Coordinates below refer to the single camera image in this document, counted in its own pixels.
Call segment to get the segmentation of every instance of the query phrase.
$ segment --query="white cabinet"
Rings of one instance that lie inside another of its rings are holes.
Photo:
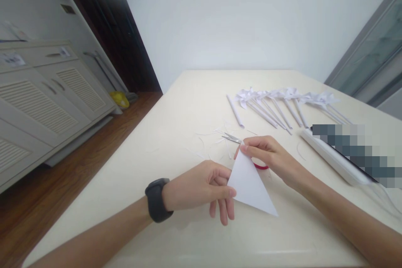
[[[0,186],[52,147],[0,119]]]
[[[0,43],[0,193],[116,108],[69,41]]]
[[[1,74],[0,119],[54,147],[90,123],[34,68]]]
[[[79,60],[41,66],[36,70],[91,121],[114,107],[104,89]]]

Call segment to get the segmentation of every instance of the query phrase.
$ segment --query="white table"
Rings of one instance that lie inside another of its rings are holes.
[[[254,111],[237,104],[246,126],[236,122],[226,99],[242,88],[272,90],[297,87],[301,93],[320,93],[328,88],[295,71],[186,71],[158,101],[109,161],[74,200],[26,259],[27,266],[63,242],[110,217],[144,195],[148,183],[170,179],[209,156],[232,167],[225,141],[214,129],[224,125],[239,138],[274,136],[302,165],[351,202],[393,229],[402,223],[387,211],[386,201],[368,189],[349,186],[300,136],[274,129]],[[402,122],[334,90],[341,103],[335,107],[356,124],[372,126],[373,143],[395,148],[402,137]],[[321,111],[303,105],[310,124],[333,124]],[[231,154],[237,144],[228,142]],[[107,267],[323,267],[363,266],[365,259],[322,214],[273,172],[261,172],[279,217],[270,216],[235,201],[235,220],[224,227],[219,215],[209,217],[208,206],[175,212],[161,224],[153,224],[125,246]],[[390,191],[402,208],[402,191]]]

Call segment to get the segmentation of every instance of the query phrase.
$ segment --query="louvered cabinet door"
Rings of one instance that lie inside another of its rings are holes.
[[[52,149],[0,119],[0,186]]]
[[[0,74],[0,119],[53,147],[90,123],[35,68]]]
[[[69,61],[36,68],[53,82],[90,120],[114,107],[113,101],[81,61]]]

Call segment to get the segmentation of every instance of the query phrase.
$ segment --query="fingernail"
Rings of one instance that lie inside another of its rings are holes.
[[[232,188],[232,189],[230,190],[230,197],[233,198],[233,197],[235,197],[235,196],[236,196],[236,191],[235,191],[234,188]]]

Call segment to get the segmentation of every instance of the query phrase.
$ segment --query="smartwatch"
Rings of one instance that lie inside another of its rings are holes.
[[[145,189],[145,195],[148,198],[148,211],[152,220],[156,223],[165,221],[173,215],[173,211],[167,211],[162,198],[162,189],[170,180],[160,178],[151,182]]]

